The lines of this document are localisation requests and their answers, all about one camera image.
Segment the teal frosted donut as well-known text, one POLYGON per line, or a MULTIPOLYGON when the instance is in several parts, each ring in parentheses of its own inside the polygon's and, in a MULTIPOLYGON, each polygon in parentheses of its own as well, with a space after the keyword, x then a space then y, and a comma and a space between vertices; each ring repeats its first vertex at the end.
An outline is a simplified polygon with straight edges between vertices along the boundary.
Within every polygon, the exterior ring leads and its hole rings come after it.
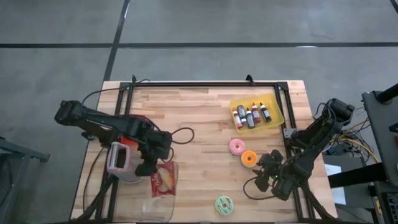
POLYGON ((215 201, 215 210, 220 215, 230 215, 234 210, 234 203, 228 196, 220 196, 215 201))

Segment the red food colouring bottle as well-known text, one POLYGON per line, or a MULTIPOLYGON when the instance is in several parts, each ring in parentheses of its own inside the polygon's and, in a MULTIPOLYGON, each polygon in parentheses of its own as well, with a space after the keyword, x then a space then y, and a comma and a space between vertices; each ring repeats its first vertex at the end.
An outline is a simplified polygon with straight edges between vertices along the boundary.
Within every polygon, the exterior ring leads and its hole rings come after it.
POLYGON ((252 115, 253 115, 253 120, 255 123, 260 123, 261 122, 261 117, 259 114, 258 107, 256 106, 255 103, 252 104, 252 115))
POLYGON ((238 129, 241 129, 243 125, 241 123, 241 119, 239 117, 239 114, 238 114, 238 112, 236 110, 233 111, 233 116, 234 116, 234 122, 236 124, 236 127, 238 129))

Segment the black food colouring bottle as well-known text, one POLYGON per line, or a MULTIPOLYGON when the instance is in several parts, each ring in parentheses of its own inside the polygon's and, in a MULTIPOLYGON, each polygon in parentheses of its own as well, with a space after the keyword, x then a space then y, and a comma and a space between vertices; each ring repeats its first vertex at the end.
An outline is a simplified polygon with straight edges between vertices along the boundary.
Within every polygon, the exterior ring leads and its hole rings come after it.
POLYGON ((265 119, 265 122, 267 122, 267 123, 271 122, 272 118, 271 118, 271 116, 269 114, 269 110, 266 108, 266 106, 263 105, 262 103, 260 103, 260 108, 261 108, 261 113, 265 119))
POLYGON ((239 106, 237 106, 237 109, 238 109, 239 118, 241 120, 241 124, 243 126, 247 125, 247 119, 246 119, 246 113, 245 113, 245 110, 244 110, 244 106, 243 105, 239 105, 239 106))
POLYGON ((249 129, 255 128, 254 116, 249 108, 246 108, 246 121, 249 129))

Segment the red popcorn packet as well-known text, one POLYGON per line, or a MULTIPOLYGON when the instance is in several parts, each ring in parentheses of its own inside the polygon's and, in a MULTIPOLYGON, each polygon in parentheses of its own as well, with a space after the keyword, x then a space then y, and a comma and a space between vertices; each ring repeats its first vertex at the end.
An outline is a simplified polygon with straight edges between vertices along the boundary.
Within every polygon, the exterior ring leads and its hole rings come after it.
POLYGON ((157 164, 157 172, 150 177, 152 198, 175 195, 178 179, 176 162, 157 164))

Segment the yellow translucent plastic bin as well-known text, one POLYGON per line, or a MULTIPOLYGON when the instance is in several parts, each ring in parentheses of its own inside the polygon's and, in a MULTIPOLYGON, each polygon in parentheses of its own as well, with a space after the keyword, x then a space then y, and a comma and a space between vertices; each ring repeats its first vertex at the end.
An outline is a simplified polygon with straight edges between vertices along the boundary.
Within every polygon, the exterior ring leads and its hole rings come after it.
POLYGON ((275 95, 272 93, 231 100, 229 103, 229 110, 231 112, 236 130, 239 134, 246 134, 246 133, 250 133, 250 132, 261 131, 263 129, 275 128, 285 122, 284 116, 282 115, 282 112, 281 112, 279 105, 276 101, 275 95), (243 105, 245 113, 246 113, 246 108, 249 108, 250 110, 252 110, 253 103, 255 103, 256 106, 258 107, 259 114, 261 117, 261 122, 255 123, 255 128, 253 128, 253 129, 249 129, 248 124, 242 126, 241 129, 238 129, 234 122, 233 111, 234 110, 238 111, 237 106, 243 105), (269 110, 269 114, 272 118, 271 122, 268 122, 268 123, 265 122, 265 119, 261 113, 260 103, 265 105, 266 108, 269 110))

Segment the black aluminium rig frame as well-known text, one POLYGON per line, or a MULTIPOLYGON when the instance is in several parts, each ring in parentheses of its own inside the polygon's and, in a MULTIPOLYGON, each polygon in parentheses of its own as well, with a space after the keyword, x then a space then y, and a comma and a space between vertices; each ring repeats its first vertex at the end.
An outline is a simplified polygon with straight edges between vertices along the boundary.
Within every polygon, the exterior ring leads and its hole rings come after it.
POLYGON ((114 114, 141 114, 160 129, 175 133, 174 161, 178 164, 177 194, 172 223, 296 222, 317 215, 301 190, 279 200, 255 186, 254 173, 228 150, 240 138, 249 150, 265 154, 285 152, 282 126, 239 134, 234 127, 231 100, 268 93, 279 98, 288 128, 306 128, 312 112, 303 81, 249 82, 153 82, 135 86, 119 96, 118 82, 105 82, 98 110, 114 114), (215 210, 215 201, 228 196, 232 214, 215 210))

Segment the grey equipment cart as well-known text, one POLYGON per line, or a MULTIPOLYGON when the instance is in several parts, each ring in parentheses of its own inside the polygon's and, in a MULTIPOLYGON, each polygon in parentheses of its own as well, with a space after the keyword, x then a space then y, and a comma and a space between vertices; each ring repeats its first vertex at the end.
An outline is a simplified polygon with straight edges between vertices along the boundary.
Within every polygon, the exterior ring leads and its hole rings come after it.
POLYGON ((385 224, 398 224, 398 83, 362 94, 386 183, 376 189, 385 224))

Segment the orange frosted donut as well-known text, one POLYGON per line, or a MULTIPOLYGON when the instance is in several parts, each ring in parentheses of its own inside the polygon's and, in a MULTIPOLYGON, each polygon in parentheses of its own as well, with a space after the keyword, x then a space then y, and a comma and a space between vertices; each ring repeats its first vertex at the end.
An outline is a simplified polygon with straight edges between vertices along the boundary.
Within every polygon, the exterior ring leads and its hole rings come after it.
POLYGON ((257 160, 257 154, 254 151, 244 151, 241 154, 241 163, 244 167, 255 167, 257 164, 257 160))

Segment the pink frosted donut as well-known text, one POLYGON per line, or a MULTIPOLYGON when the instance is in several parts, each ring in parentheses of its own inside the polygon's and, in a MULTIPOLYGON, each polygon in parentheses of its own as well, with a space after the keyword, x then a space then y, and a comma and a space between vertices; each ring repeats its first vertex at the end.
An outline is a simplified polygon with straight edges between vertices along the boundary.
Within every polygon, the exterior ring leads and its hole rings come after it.
POLYGON ((241 139, 232 139, 229 142, 229 151, 232 155, 240 156, 246 150, 245 143, 241 139))

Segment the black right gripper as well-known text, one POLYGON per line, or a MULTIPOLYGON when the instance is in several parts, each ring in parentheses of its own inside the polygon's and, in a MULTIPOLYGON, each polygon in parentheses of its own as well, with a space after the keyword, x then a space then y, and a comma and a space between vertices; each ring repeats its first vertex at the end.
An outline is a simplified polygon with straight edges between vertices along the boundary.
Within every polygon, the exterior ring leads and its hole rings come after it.
MULTIPOLYGON (((272 194, 286 201, 295 186, 295 179, 290 173, 290 165, 282 164, 282 160, 282 154, 274 149, 271 153, 263 154, 258 160, 257 165, 265 170, 269 170, 269 175, 274 177, 271 190, 272 194)), ((261 192, 266 192, 270 186, 269 179, 268 175, 259 175, 256 177, 254 183, 261 192)))

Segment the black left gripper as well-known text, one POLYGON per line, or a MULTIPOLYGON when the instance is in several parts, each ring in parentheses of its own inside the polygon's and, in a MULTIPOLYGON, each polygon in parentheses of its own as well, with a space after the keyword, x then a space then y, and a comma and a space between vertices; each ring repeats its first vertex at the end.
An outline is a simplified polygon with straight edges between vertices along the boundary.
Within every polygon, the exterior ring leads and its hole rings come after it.
POLYGON ((169 158, 172 135, 168 131, 151 131, 145 143, 140 143, 142 164, 138 164, 135 175, 138 177, 151 176, 157 172, 157 161, 169 158))

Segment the clear plastic container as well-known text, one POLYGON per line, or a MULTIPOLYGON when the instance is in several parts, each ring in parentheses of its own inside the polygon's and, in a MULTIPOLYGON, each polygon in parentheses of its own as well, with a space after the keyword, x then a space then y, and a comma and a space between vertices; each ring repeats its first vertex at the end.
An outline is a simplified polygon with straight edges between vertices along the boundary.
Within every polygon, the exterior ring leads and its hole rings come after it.
POLYGON ((148 183, 147 195, 142 203, 142 218, 144 222, 168 222, 174 212, 175 195, 152 198, 150 177, 146 178, 148 183))

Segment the grey side table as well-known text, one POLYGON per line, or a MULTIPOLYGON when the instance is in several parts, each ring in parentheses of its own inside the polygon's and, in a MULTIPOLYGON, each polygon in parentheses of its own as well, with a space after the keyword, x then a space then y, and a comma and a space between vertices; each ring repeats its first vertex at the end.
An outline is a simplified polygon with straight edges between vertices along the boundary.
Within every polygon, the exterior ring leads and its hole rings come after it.
POLYGON ((27 171, 30 159, 36 158, 40 162, 47 162, 50 154, 18 146, 5 140, 3 137, 0 137, 0 150, 6 151, 9 155, 16 156, 22 160, 15 176, 12 176, 12 171, 10 171, 10 175, 12 177, 11 186, 4 198, 4 201, 0 202, 0 224, 6 224, 15 204, 19 186, 21 185, 27 171))

